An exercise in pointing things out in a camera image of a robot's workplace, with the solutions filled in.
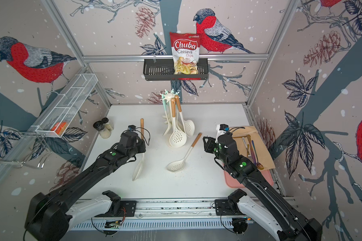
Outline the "Chuba cassava chips bag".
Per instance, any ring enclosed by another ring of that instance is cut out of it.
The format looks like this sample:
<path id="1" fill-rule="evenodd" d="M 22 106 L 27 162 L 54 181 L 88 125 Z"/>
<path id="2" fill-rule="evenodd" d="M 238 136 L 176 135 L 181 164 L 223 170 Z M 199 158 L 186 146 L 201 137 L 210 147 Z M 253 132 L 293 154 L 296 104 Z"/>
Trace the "Chuba cassava chips bag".
<path id="1" fill-rule="evenodd" d="M 170 32 L 175 74 L 198 74 L 200 34 Z"/>

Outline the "cream salt shaker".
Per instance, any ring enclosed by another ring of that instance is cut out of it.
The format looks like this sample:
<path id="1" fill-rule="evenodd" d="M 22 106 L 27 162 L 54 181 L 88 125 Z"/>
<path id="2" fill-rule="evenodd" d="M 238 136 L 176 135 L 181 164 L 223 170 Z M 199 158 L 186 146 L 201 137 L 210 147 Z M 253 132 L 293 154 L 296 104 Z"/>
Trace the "cream salt shaker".
<path id="1" fill-rule="evenodd" d="M 102 122 L 105 128 L 107 128 L 109 131 L 112 131 L 114 129 L 113 124 L 107 117 L 102 118 Z"/>

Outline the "red orange packet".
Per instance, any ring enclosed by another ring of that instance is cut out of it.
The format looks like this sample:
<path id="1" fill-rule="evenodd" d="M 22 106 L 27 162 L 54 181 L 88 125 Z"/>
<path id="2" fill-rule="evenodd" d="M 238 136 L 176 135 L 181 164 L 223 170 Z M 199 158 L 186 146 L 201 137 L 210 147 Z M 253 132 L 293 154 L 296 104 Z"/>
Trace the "red orange packet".
<path id="1" fill-rule="evenodd" d="M 59 136 L 62 136 L 67 127 L 67 122 L 58 122 L 52 127 L 51 131 L 55 132 Z"/>

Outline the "purple cutlery piece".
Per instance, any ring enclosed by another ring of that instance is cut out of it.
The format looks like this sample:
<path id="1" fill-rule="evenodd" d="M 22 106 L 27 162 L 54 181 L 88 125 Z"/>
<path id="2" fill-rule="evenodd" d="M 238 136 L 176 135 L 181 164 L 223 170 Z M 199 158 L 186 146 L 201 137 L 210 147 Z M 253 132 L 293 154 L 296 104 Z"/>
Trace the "purple cutlery piece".
<path id="1" fill-rule="evenodd" d="M 254 159 L 255 165 L 256 165 L 257 168 L 259 169 L 259 162 L 258 162 L 258 159 L 257 159 L 256 150 L 255 150 L 255 145 L 254 145 L 254 141 L 253 141 L 253 140 L 251 140 L 251 144 L 252 144 L 253 159 Z"/>

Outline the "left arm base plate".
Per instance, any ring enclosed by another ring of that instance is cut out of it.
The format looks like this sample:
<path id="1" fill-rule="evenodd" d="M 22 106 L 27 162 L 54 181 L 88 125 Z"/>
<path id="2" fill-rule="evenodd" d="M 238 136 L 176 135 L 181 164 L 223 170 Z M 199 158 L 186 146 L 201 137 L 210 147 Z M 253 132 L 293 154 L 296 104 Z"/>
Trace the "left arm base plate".
<path id="1" fill-rule="evenodd" d="M 135 200 L 122 200 L 118 203 L 112 203 L 112 206 L 105 214 L 97 215 L 96 218 L 134 217 L 137 203 Z"/>

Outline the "mint handle cream skimmer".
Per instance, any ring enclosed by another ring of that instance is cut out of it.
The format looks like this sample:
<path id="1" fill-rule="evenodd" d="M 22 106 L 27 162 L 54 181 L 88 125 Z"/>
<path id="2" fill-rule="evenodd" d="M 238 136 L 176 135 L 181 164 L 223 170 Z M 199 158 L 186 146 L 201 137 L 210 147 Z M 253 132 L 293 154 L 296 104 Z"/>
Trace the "mint handle cream skimmer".
<path id="1" fill-rule="evenodd" d="M 161 99 L 162 99 L 162 105 L 164 107 L 164 111 L 165 111 L 165 119 L 166 122 L 168 124 L 168 127 L 166 129 L 166 131 L 164 132 L 163 136 L 166 136 L 168 134 L 168 132 L 171 130 L 172 128 L 172 124 L 171 121 L 168 117 L 168 108 L 167 108 L 167 97 L 168 97 L 169 92 L 166 90 L 164 94 L 161 95 Z"/>

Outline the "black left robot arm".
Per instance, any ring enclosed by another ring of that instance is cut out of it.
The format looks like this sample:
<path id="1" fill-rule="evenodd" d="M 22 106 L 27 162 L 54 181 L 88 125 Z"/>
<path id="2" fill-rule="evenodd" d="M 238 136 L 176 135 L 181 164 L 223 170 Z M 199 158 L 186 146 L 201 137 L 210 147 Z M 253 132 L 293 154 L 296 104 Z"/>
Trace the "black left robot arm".
<path id="1" fill-rule="evenodd" d="M 94 163 L 58 189 L 36 194 L 30 201 L 25 231 L 39 241 L 59 241 L 74 219 L 69 209 L 94 185 L 129 161 L 145 153 L 146 144 L 134 131 L 124 131 L 120 141 L 101 153 Z"/>

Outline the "cream utensil rack stand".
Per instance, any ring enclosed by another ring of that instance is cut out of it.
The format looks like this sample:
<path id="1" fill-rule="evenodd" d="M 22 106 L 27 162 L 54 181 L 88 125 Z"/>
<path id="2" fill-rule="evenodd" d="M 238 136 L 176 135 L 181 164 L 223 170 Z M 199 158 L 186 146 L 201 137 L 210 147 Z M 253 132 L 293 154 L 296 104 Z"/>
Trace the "cream utensil rack stand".
<path id="1" fill-rule="evenodd" d="M 169 94 L 168 94 L 168 97 L 167 97 L 167 108 L 168 108 L 168 117 L 171 121 L 171 124 L 172 124 L 172 115 L 171 115 L 171 99 L 172 98 L 175 98 L 175 95 L 178 95 L 177 92 L 175 92 L 173 89 L 171 91 L 169 91 Z M 178 122 L 178 114 L 177 114 L 177 111 L 176 111 L 176 122 L 177 122 L 177 125 L 178 125 L 178 128 L 184 132 L 183 128 L 180 127 L 180 123 Z M 164 136 L 165 138 L 167 138 L 167 144 L 172 147 L 170 145 L 170 136 L 171 134 L 173 133 L 173 126 L 171 128 L 171 130 L 168 132 L 168 134 L 166 136 Z"/>

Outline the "black lid pepper shaker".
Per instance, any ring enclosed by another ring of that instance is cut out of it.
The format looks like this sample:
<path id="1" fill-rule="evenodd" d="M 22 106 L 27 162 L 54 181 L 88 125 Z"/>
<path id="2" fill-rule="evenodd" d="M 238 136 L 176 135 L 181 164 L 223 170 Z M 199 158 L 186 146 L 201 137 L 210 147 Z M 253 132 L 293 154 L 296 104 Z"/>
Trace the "black lid pepper shaker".
<path id="1" fill-rule="evenodd" d="M 96 121 L 93 124 L 93 127 L 98 131 L 98 134 L 103 139 L 108 139 L 111 136 L 111 132 L 105 127 L 105 125 L 102 121 Z"/>

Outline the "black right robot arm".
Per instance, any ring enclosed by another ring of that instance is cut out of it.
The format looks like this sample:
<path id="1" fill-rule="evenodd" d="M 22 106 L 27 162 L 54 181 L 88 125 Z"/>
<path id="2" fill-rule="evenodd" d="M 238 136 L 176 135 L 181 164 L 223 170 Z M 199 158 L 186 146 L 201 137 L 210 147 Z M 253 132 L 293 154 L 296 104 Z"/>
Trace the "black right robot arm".
<path id="1" fill-rule="evenodd" d="M 231 135 L 220 135 L 216 139 L 204 137 L 203 142 L 205 152 L 214 154 L 219 167 L 261 202 L 258 205 L 249 196 L 242 195 L 235 203 L 242 214 L 256 221 L 277 241 L 321 240 L 322 225 L 314 218 L 306 218 L 278 194 L 257 167 L 240 154 Z"/>

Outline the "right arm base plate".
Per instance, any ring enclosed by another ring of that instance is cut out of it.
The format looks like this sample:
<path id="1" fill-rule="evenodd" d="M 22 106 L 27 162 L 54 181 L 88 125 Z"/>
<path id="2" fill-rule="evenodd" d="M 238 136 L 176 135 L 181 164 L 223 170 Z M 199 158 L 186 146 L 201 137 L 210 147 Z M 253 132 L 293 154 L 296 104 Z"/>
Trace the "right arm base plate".
<path id="1" fill-rule="evenodd" d="M 229 199 L 216 199 L 214 208 L 217 216 L 245 216 L 239 208 Z"/>

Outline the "gold spoon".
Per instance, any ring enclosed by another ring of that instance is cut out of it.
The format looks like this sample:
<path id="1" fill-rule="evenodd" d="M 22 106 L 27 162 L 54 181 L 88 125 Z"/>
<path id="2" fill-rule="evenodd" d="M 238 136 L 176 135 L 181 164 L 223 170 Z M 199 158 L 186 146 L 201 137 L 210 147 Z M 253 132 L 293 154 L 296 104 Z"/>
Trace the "gold spoon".
<path id="1" fill-rule="evenodd" d="M 254 145 L 253 140 L 251 139 L 251 136 L 247 135 L 247 139 L 248 139 L 248 142 L 249 142 L 249 145 L 250 145 L 251 157 L 253 159 L 253 162 L 254 162 L 255 166 L 259 170 L 263 170 L 264 169 L 263 165 L 257 159 L 257 154 L 256 154 L 256 151 L 255 151 L 255 145 Z"/>

